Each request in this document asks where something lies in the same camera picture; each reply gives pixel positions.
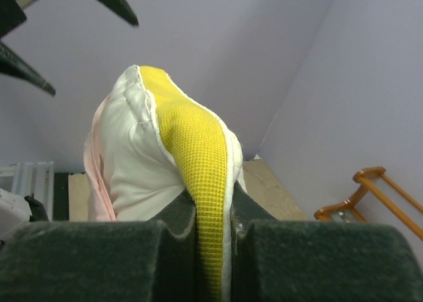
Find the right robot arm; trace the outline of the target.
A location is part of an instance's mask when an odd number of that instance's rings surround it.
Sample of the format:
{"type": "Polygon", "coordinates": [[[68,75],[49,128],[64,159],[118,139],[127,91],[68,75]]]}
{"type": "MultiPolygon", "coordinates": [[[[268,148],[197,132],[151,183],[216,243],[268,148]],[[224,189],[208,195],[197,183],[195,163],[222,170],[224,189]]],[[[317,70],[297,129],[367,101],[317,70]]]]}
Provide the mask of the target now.
{"type": "MultiPolygon", "coordinates": [[[[232,301],[421,301],[422,272],[394,228],[279,221],[236,187],[232,301]]],[[[49,222],[1,192],[2,301],[209,301],[195,208],[183,192],[151,221],[49,222]]]]}

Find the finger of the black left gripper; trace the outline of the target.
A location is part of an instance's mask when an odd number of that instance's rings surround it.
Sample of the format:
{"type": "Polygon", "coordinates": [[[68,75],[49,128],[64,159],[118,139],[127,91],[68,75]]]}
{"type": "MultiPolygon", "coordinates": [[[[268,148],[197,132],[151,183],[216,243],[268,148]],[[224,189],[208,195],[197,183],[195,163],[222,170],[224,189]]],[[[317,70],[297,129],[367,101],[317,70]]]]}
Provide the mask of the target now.
{"type": "Polygon", "coordinates": [[[114,14],[132,26],[139,26],[139,21],[133,9],[126,0],[97,0],[114,14]]]}
{"type": "Polygon", "coordinates": [[[1,43],[1,74],[27,81],[51,96],[56,95],[51,84],[4,43],[1,43]]]}

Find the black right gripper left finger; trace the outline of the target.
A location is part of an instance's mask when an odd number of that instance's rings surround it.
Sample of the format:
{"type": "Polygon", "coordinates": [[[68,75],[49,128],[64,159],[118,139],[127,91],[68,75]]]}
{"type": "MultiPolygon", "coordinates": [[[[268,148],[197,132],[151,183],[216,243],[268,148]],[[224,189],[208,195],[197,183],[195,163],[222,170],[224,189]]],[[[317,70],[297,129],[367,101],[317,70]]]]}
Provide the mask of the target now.
{"type": "Polygon", "coordinates": [[[193,301],[195,207],[137,222],[36,222],[1,252],[2,301],[193,301]]]}

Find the white and yellow pillow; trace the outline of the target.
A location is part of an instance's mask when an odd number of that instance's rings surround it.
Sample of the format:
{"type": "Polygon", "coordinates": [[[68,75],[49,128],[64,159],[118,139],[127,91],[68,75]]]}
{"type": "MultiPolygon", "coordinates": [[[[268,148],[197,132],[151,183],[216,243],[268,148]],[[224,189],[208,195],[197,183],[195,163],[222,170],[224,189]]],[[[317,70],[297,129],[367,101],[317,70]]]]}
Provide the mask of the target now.
{"type": "Polygon", "coordinates": [[[100,117],[102,177],[116,221],[146,221],[187,191],[196,206],[200,297],[231,298],[231,207],[243,184],[237,136],[159,68],[133,65],[100,117]]]}

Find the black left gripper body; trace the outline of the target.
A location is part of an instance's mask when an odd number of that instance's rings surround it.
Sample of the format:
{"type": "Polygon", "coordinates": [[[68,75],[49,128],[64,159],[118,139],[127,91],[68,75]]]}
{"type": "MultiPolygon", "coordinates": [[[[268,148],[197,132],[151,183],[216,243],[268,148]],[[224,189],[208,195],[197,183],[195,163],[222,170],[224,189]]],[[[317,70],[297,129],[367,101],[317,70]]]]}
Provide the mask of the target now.
{"type": "Polygon", "coordinates": [[[1,0],[1,38],[26,21],[24,10],[37,0],[1,0]]]}

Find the blue and pink printed pillowcase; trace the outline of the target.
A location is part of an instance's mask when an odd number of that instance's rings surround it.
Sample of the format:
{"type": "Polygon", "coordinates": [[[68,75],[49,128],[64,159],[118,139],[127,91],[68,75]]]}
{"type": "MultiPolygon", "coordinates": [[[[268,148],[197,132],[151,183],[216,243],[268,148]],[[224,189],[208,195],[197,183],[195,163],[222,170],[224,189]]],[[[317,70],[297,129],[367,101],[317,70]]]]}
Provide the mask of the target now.
{"type": "Polygon", "coordinates": [[[98,106],[84,145],[83,162],[90,186],[88,197],[89,221],[116,220],[112,202],[102,177],[102,158],[100,156],[100,117],[109,101],[110,95],[98,106]]]}

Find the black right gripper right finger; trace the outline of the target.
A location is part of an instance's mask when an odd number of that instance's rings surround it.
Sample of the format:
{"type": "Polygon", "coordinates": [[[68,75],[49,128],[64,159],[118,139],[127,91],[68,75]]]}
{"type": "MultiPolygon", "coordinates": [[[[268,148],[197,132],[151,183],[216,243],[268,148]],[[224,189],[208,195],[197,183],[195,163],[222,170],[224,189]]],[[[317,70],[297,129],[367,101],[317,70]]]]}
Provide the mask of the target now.
{"type": "Polygon", "coordinates": [[[233,301],[421,301],[422,271],[393,227],[281,221],[234,187],[233,301]]]}

